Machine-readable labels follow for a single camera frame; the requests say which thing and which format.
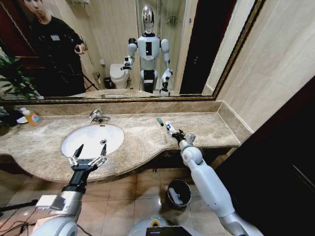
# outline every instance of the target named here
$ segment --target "marble countertop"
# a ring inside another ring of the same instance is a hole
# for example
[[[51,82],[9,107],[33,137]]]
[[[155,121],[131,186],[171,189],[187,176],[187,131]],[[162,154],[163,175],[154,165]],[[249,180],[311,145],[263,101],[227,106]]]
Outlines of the marble countertop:
[[[89,181],[126,174],[147,163],[165,150],[179,149],[157,118],[169,121],[176,129],[194,133],[199,148],[238,147],[239,140],[218,113],[159,113],[109,115],[104,124],[120,127],[123,144],[107,155],[107,161],[89,175]],[[38,126],[18,125],[0,137],[0,153],[11,155],[27,172],[39,178],[68,182],[73,174],[61,152],[63,139],[73,130],[91,125],[88,116],[44,117]]]
[[[148,97],[152,93],[135,89],[102,89],[73,95],[72,97],[102,97],[102,95],[119,95],[118,97]]]

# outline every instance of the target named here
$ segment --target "mirror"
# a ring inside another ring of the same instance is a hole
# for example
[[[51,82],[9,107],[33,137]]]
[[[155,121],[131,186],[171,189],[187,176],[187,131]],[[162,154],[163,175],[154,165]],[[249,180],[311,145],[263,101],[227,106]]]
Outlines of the mirror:
[[[0,97],[211,99],[237,53],[241,2],[1,1]]]

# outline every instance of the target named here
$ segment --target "toilet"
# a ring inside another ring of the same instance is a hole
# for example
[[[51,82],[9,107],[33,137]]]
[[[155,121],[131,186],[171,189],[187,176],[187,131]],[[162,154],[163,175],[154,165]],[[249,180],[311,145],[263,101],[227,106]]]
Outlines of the toilet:
[[[126,89],[127,87],[127,80],[129,77],[128,70],[121,70],[120,68],[123,67],[123,64],[111,64],[110,65],[110,78],[112,82],[116,85],[117,89]]]

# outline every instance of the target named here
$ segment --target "soap dispenser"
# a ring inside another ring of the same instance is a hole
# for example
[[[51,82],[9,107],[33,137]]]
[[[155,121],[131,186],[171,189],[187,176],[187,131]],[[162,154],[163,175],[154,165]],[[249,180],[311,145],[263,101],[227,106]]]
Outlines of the soap dispenser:
[[[43,120],[43,118],[41,118],[39,115],[27,110],[25,107],[21,108],[21,112],[31,125],[38,125]]]

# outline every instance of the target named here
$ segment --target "drain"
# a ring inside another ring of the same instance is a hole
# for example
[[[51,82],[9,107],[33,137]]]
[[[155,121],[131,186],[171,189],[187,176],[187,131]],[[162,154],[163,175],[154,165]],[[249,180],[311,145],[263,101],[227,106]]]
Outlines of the drain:
[[[99,143],[103,145],[103,144],[107,143],[107,140],[106,139],[102,139]]]

